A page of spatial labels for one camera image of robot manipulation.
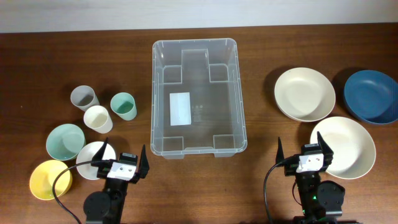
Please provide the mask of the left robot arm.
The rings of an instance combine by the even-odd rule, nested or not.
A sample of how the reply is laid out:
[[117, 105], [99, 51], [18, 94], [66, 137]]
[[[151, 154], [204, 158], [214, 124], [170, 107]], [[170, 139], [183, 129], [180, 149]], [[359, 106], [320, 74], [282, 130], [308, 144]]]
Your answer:
[[86, 223], [120, 223], [128, 185], [144, 179], [150, 169], [145, 146], [140, 156], [121, 153], [118, 159], [104, 159], [107, 144], [105, 140], [90, 161], [105, 183], [103, 190], [87, 196], [83, 204]]

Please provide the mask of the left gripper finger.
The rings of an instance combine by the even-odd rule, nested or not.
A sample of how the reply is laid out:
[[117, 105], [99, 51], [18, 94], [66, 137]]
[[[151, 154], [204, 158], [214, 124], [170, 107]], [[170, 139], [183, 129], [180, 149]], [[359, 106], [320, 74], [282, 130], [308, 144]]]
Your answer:
[[139, 178], [145, 179], [146, 175], [149, 172], [149, 169], [150, 169], [149, 161], [146, 156], [146, 145], [144, 144], [142, 147], [140, 161], [139, 161], [139, 168], [138, 168]]
[[106, 150], [106, 146], [108, 145], [108, 138], [105, 139], [103, 142], [102, 146], [98, 149], [96, 154], [92, 157], [91, 161], [92, 162], [101, 162], [103, 161], [103, 156]]

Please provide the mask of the beige bowl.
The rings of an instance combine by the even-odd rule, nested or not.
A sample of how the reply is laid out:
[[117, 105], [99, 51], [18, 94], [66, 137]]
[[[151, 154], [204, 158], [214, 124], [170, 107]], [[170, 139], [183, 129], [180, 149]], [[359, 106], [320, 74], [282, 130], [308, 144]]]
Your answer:
[[305, 67], [284, 72], [275, 83], [274, 98], [283, 114], [300, 122], [326, 118], [336, 103], [331, 81], [322, 73]]

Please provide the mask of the mint green plastic cup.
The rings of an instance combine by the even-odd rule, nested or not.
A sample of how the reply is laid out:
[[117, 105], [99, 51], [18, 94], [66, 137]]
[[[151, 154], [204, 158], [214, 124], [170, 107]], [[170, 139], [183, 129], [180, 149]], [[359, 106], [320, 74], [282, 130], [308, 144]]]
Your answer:
[[126, 92], [114, 95], [110, 102], [111, 109], [125, 121], [133, 120], [137, 115], [134, 97]]

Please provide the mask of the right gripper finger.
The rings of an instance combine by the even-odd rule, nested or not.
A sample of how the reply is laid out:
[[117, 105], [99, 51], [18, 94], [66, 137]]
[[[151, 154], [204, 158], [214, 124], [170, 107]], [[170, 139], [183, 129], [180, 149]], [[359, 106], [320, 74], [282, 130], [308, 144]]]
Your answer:
[[323, 166], [320, 171], [326, 171], [328, 166], [331, 165], [333, 160], [334, 152], [331, 150], [329, 145], [325, 142], [323, 137], [321, 136], [320, 132], [317, 132], [317, 141], [320, 149], [323, 153]]
[[283, 148], [282, 148], [282, 141], [281, 141], [280, 137], [278, 137], [278, 148], [277, 148], [277, 154], [275, 157], [275, 164], [278, 167], [281, 167], [284, 165], [284, 161], [285, 161], [285, 157], [284, 157], [284, 152], [283, 152]]

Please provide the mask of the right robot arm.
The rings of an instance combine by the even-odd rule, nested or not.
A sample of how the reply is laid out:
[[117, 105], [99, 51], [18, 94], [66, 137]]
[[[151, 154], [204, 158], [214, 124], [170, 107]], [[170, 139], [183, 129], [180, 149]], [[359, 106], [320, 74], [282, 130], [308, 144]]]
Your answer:
[[301, 217], [294, 217], [294, 223], [336, 223], [342, 216], [345, 188], [336, 182], [322, 181], [320, 173], [327, 170], [334, 152], [317, 133], [317, 142], [305, 144], [300, 154], [284, 157], [281, 140], [278, 140], [275, 163], [284, 168], [284, 175], [294, 176], [298, 188]]

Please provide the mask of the cream bowl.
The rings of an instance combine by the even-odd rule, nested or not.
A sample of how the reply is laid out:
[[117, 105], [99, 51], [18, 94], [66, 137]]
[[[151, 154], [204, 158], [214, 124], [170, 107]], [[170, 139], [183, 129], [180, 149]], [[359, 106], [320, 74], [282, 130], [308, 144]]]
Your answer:
[[352, 119], [334, 116], [320, 121], [312, 130], [310, 143], [317, 133], [334, 152], [326, 172], [340, 179], [358, 179], [366, 175], [376, 161], [376, 146], [368, 131]]

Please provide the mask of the dark blue bowl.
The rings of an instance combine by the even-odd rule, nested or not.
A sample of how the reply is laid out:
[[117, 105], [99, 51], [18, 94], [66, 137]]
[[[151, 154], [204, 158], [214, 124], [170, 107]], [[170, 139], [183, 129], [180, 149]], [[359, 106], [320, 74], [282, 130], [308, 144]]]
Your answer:
[[362, 70], [352, 74], [343, 90], [348, 111], [370, 124], [397, 121], [397, 82], [385, 73]]

